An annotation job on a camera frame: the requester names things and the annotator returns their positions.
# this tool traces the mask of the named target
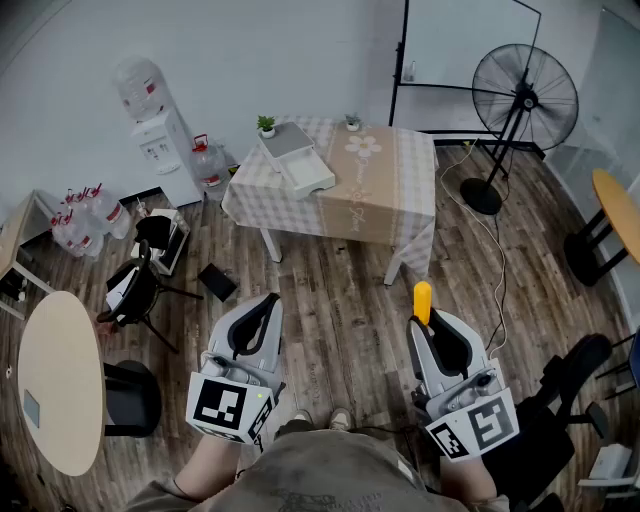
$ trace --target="small succulent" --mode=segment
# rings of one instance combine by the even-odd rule
[[[354,112],[351,115],[347,114],[345,118],[347,119],[347,123],[351,125],[358,125],[362,122],[362,119],[360,119],[357,112]]]
[[[260,128],[263,132],[271,131],[275,123],[275,117],[258,116],[258,128]]]

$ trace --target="white tray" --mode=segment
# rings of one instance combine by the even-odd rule
[[[275,130],[274,138],[263,139],[258,135],[258,140],[269,163],[282,173],[296,200],[336,184],[335,175],[314,151],[313,140],[297,124],[284,123]]]
[[[317,189],[331,188],[336,184],[335,175],[313,149],[296,151],[278,158],[280,171],[296,199],[307,197]]]

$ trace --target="potted plant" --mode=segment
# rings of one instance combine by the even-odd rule
[[[347,118],[347,130],[350,132],[357,132],[360,129],[360,123],[362,119],[358,117],[358,114],[354,112],[352,115],[347,114],[345,116]]]
[[[260,135],[265,139],[273,137],[276,134],[276,130],[273,127],[275,122],[275,117],[258,116],[258,128],[260,129]]]

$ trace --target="table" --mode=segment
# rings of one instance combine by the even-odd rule
[[[609,270],[628,254],[640,263],[640,209],[627,191],[602,169],[593,171],[593,188],[602,208],[577,234],[570,234],[564,241],[564,253],[569,267],[586,286],[593,286]],[[591,240],[589,234],[605,219],[608,222]],[[598,265],[593,249],[611,231],[622,241],[623,248],[602,266]]]
[[[16,261],[18,251],[20,250],[20,245],[22,243],[22,234],[29,217],[31,216],[34,205],[37,205],[48,218],[52,218],[54,216],[53,212],[42,201],[38,192],[35,190],[18,205],[9,219],[4,223],[2,232],[0,233],[0,279],[13,268],[45,292],[53,293],[55,291],[53,288],[33,275]],[[7,306],[2,301],[0,301],[0,309],[4,309],[20,320],[24,320],[24,315],[22,313]]]
[[[259,146],[229,183],[222,208],[239,225],[260,228],[273,261],[282,255],[272,230],[391,245],[384,282],[402,263],[426,278],[435,226],[437,158],[430,135],[388,126],[348,132],[343,122],[285,116],[309,135],[336,185],[296,201]]]
[[[36,446],[71,476],[91,468],[104,435],[144,437],[160,418],[153,375],[135,361],[103,364],[91,318],[69,292],[48,295],[31,314],[18,356],[18,389]],[[113,425],[106,425],[109,417]]]

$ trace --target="yellow handle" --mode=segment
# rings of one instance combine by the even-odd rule
[[[413,314],[417,316],[424,325],[428,325],[430,313],[431,285],[425,281],[420,281],[413,288]]]

